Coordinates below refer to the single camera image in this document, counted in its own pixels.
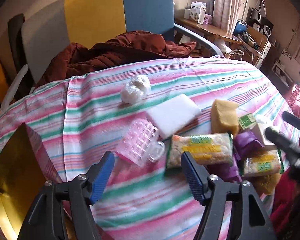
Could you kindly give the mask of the beige large medicine box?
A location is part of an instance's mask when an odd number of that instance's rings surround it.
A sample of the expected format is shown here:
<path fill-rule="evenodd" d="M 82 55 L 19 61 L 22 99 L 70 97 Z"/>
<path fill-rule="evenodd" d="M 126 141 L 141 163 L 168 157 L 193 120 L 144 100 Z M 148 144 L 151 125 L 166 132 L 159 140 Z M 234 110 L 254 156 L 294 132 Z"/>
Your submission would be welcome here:
<path fill-rule="evenodd" d="M 266 138 L 264 132 L 268 127 L 272 128 L 276 132 L 279 132 L 279 128 L 273 124 L 273 122 L 270 120 L 269 117 L 258 114 L 255 116 L 255 119 L 256 119 L 256 124 L 251 129 L 255 137 L 265 148 L 268 149 L 275 148 L 276 146 Z"/>

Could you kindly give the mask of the yellow green snack packet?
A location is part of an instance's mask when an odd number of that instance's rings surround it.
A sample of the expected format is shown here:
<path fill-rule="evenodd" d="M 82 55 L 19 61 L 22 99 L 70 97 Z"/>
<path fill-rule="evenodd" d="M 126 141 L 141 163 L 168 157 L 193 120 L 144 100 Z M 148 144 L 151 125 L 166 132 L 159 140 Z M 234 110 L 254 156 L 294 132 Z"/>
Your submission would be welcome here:
<path fill-rule="evenodd" d="M 189 152 L 200 165 L 229 164 L 233 165 L 232 135 L 215 133 L 182 137 L 173 135 L 167 155 L 166 167 L 181 167 L 181 155 Z"/>
<path fill-rule="evenodd" d="M 278 150 L 258 151 L 243 160 L 243 177 L 260 177 L 282 171 L 281 153 Z"/>

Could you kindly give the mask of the purple cloth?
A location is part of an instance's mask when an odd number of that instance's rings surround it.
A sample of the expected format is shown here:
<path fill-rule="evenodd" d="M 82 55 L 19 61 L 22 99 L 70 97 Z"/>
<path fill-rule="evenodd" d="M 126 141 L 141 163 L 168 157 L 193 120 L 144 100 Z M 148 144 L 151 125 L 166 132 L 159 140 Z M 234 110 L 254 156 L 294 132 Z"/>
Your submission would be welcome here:
<path fill-rule="evenodd" d="M 233 139 L 233 164 L 213 164 L 208 165 L 209 174 L 215 174 L 227 182 L 241 182 L 239 175 L 239 163 L 249 154 L 256 152 L 264 147 L 252 131 L 245 131 L 237 134 Z"/>

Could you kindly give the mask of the green small medicine box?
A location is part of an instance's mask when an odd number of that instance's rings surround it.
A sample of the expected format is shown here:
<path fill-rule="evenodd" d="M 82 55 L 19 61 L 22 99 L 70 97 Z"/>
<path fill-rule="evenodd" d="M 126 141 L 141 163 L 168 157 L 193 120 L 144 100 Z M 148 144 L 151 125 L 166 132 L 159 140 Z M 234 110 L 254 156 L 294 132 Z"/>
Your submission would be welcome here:
<path fill-rule="evenodd" d="M 251 129 L 256 124 L 256 119 L 253 113 L 248 113 L 238 117 L 238 123 L 242 130 Z"/>

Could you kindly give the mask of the yellow sponge block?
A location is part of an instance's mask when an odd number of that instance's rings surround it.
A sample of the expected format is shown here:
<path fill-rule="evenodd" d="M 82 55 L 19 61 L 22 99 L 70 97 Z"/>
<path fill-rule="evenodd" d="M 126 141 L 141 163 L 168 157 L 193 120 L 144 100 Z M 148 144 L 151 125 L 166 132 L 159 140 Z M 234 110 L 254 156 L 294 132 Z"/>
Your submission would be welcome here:
<path fill-rule="evenodd" d="M 274 193 L 275 187 L 279 183 L 280 179 L 281 174 L 276 173 L 266 176 L 253 177 L 250 178 L 249 181 L 252 183 L 259 196 L 262 196 L 263 194 L 269 196 Z"/>
<path fill-rule="evenodd" d="M 216 99 L 211 107 L 211 132 L 230 132 L 237 135 L 239 132 L 238 116 L 236 113 L 239 104 Z"/>

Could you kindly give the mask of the white foam sponge block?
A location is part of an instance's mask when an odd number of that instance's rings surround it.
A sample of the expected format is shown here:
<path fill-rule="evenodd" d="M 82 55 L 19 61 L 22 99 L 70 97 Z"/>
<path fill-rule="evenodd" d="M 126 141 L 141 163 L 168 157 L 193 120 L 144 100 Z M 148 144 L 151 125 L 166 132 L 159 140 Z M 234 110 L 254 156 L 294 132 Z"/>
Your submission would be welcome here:
<path fill-rule="evenodd" d="M 146 118 L 167 139 L 202 113 L 199 106 L 185 94 L 180 94 L 146 111 Z"/>

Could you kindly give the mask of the small white plastic bag ball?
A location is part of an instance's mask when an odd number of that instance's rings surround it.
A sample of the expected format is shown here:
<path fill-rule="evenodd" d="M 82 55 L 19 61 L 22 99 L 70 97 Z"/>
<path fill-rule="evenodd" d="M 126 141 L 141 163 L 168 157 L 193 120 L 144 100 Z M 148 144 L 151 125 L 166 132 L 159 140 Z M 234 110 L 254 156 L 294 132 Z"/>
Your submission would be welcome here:
<path fill-rule="evenodd" d="M 136 75 L 130 79 L 122 88 L 121 100 L 127 104 L 136 104 L 140 102 L 151 91 L 151 83 L 147 76 Z"/>

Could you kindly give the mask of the striped pink green bedspread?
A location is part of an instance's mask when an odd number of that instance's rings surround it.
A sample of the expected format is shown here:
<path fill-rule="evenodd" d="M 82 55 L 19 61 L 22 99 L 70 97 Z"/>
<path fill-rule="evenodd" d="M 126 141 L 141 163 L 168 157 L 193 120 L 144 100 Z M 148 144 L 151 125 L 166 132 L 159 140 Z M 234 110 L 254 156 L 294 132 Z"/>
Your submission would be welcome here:
<path fill-rule="evenodd" d="M 63 180 L 84 173 L 104 152 L 129 137 L 143 150 L 138 166 L 119 159 L 102 199 L 92 208 L 97 224 L 115 239 L 189 239 L 203 213 L 179 173 L 165 172 L 170 142 L 144 124 L 145 111 L 185 94 L 202 114 L 183 135 L 210 133 L 216 99 L 239 105 L 238 114 L 269 118 L 285 136 L 300 132 L 285 123 L 283 96 L 254 66 L 212 58 L 165 59 L 127 64 L 44 85 L 0 113 L 0 151 L 16 128 L 28 124 L 42 138 L 49 160 Z"/>

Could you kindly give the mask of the gold metal tin box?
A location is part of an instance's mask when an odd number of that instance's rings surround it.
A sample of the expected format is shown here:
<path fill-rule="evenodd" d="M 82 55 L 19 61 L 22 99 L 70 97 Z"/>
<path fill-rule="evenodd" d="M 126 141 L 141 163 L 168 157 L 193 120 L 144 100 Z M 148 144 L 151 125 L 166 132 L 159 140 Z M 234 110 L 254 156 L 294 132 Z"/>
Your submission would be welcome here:
<path fill-rule="evenodd" d="M 18 238 L 46 180 L 62 181 L 40 135 L 22 123 L 0 152 L 0 229 L 6 239 Z"/>

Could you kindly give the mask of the blue folding chair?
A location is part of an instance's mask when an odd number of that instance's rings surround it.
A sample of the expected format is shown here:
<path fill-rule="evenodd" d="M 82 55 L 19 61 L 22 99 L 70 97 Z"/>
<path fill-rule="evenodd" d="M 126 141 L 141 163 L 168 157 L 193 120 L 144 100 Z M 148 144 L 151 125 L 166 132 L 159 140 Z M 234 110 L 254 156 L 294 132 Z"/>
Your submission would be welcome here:
<path fill-rule="evenodd" d="M 248 25 L 245 22 L 245 20 L 240 19 L 237 21 L 235 28 L 234 28 L 234 32 L 233 35 L 237 36 L 243 32 L 247 32 L 248 31 Z"/>

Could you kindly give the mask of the maroon crumpled jacket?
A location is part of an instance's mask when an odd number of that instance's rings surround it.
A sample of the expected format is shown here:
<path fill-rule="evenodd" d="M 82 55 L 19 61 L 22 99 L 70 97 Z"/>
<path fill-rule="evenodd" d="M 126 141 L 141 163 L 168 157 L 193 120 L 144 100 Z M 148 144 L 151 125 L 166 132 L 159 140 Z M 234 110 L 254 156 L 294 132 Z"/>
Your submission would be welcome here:
<path fill-rule="evenodd" d="M 187 58 L 196 45 L 194 41 L 176 44 L 166 41 L 160 34 L 143 30 L 122 33 L 107 42 L 96 43 L 90 49 L 79 43 L 71 43 L 51 60 L 36 83 L 36 88 L 123 64 Z"/>

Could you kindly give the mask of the wooden side table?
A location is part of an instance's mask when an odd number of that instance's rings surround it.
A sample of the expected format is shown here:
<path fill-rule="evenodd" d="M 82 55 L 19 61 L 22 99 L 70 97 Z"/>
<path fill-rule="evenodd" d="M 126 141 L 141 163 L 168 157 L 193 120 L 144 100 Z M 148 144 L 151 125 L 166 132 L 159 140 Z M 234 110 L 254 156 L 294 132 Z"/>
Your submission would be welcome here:
<path fill-rule="evenodd" d="M 233 36 L 228 35 L 226 31 L 219 29 L 210 24 L 198 24 L 192 20 L 176 17 L 174 19 L 174 29 L 177 32 L 177 37 L 182 35 L 189 37 L 208 50 L 211 56 L 222 56 L 221 50 L 214 44 L 215 40 L 223 40 L 226 42 L 242 45 L 243 42 Z"/>

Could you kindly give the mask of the pink striped curtain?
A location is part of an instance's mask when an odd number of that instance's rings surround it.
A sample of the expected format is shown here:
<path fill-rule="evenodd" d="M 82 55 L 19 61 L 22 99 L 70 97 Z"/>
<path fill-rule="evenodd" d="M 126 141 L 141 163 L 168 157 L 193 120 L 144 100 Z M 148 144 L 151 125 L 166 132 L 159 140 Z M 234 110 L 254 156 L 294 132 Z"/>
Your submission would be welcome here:
<path fill-rule="evenodd" d="M 242 0 L 214 0 L 212 23 L 232 35 L 239 16 Z"/>

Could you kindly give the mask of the white boxes on table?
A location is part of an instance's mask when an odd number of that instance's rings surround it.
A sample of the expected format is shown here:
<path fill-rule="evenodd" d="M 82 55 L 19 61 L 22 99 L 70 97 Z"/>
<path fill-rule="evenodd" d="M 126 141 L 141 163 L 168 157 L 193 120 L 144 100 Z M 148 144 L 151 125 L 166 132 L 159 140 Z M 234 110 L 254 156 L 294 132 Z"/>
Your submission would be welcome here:
<path fill-rule="evenodd" d="M 192 2 L 189 9 L 185 9 L 184 18 L 197 24 L 211 24 L 212 16 L 206 12 L 207 5 L 204 2 Z"/>

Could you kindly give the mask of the grey yellow blue chair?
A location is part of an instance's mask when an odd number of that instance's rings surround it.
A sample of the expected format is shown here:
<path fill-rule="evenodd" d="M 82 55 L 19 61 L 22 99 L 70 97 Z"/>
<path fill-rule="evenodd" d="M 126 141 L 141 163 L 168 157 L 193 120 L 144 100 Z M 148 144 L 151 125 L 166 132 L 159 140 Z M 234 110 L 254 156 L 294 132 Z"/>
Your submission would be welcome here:
<path fill-rule="evenodd" d="M 87 48 L 127 31 L 144 30 L 173 41 L 188 36 L 212 55 L 221 51 L 212 42 L 174 21 L 173 0 L 57 0 L 30 17 L 17 14 L 7 23 L 17 75 L 1 103 L 6 109 L 23 79 L 31 90 L 51 60 L 72 42 Z"/>

